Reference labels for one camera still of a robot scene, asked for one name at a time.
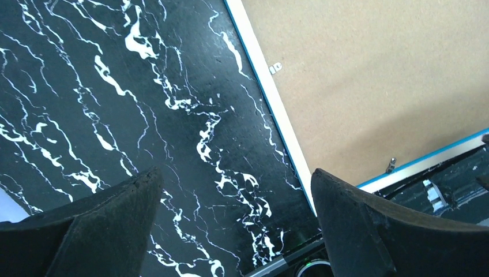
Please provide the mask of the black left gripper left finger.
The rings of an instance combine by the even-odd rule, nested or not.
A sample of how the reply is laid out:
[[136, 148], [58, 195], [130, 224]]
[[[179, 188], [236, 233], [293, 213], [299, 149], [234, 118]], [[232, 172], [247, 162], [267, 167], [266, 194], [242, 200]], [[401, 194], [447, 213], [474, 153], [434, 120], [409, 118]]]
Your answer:
[[1, 223], [2, 276], [138, 276], [163, 189], [152, 167], [91, 196]]

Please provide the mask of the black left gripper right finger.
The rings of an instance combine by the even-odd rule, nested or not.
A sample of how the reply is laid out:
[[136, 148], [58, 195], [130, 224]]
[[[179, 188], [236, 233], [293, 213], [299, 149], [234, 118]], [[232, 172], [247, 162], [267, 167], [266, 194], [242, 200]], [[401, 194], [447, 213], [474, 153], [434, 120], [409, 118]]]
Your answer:
[[311, 193], [334, 276], [487, 276], [488, 228], [365, 192], [323, 169]]

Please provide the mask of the blue wooden picture frame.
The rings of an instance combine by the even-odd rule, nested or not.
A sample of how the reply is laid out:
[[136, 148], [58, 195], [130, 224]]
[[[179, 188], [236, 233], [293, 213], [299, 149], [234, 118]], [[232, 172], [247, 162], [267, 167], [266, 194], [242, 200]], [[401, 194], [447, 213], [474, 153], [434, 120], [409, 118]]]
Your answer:
[[[225, 1], [224, 3], [240, 37], [240, 41], [250, 61], [250, 65], [253, 68], [258, 84], [270, 109], [296, 175], [300, 180], [309, 206], [311, 210], [316, 213], [311, 193], [310, 170], [243, 3], [242, 1]], [[415, 159], [403, 166], [397, 167], [390, 174], [382, 174], [370, 179], [360, 184], [358, 188], [369, 193], [378, 192], [417, 173], [482, 146], [482, 137], [485, 134], [488, 134], [488, 129], [481, 130], [464, 139], [458, 140], [455, 143], [422, 156], [421, 158]]]

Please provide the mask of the brown cardboard backing board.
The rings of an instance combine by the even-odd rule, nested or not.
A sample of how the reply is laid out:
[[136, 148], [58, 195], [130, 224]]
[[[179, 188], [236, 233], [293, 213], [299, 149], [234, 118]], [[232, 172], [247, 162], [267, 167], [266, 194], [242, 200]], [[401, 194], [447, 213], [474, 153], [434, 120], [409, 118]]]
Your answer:
[[244, 1], [307, 165], [361, 184], [488, 128], [487, 1]]

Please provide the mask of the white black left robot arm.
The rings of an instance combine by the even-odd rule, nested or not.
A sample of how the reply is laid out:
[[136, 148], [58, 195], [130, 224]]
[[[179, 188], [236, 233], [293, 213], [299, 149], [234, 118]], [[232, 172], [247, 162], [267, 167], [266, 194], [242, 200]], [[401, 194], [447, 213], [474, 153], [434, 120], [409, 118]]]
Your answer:
[[[138, 276], [163, 191], [152, 168], [90, 197], [1, 223], [2, 276]], [[297, 276], [487, 276], [488, 227], [439, 218], [317, 169], [327, 260]]]

